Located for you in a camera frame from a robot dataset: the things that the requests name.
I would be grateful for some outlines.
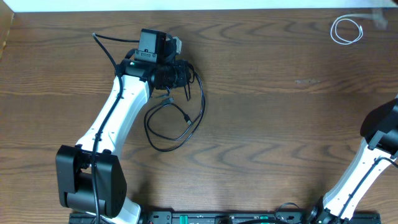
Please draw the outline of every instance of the black metal base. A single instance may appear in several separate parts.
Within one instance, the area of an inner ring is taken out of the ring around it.
[[[264,219],[285,221],[287,223],[301,223],[304,210],[282,210],[275,213],[183,213],[183,212],[150,212],[142,213],[139,224],[238,224],[241,222]],[[90,223],[94,216],[86,213],[71,213],[69,224]],[[377,213],[355,213],[349,224],[381,224],[380,215]]]

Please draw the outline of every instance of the white wall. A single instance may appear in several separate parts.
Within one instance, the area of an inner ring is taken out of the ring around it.
[[[394,7],[391,0],[4,0],[14,12]]]

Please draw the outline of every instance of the white cable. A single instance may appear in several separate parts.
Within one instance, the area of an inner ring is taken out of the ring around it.
[[[349,45],[349,44],[353,44],[357,41],[359,41],[362,37],[363,37],[363,29],[361,25],[358,25],[354,20],[352,19],[347,19],[347,17],[358,17],[358,18],[363,18],[363,19],[374,19],[374,16],[372,14],[347,14],[347,15],[343,15],[338,17],[333,24],[331,25],[330,28],[330,37],[331,39],[336,42],[337,44],[341,44],[341,45]],[[354,25],[356,25],[356,27],[358,28],[359,34],[357,36],[357,38],[355,38],[354,40],[346,40],[342,37],[340,37],[337,34],[337,26],[341,21],[350,21],[352,22]],[[333,36],[333,30],[335,31],[335,36],[338,38],[338,40],[336,40]]]

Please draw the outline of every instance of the wooden table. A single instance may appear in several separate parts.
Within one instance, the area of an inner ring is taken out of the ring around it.
[[[0,63],[0,222],[66,223],[55,154],[90,127],[113,82],[92,32],[139,38],[170,32],[202,76],[205,117],[184,147],[150,147],[141,110],[121,160],[128,196],[174,210],[301,207],[331,189],[354,157],[364,117],[398,93],[398,14],[388,30],[361,21],[364,37],[342,46],[329,36],[336,17],[355,10],[81,12],[17,14]],[[357,31],[341,29],[348,37]],[[134,44],[104,41],[117,61]],[[193,100],[173,92],[191,116]],[[163,94],[156,91],[154,96]],[[157,131],[176,135],[178,113],[157,114]],[[158,146],[167,142],[154,139]],[[398,172],[389,168],[358,206],[397,223]]]

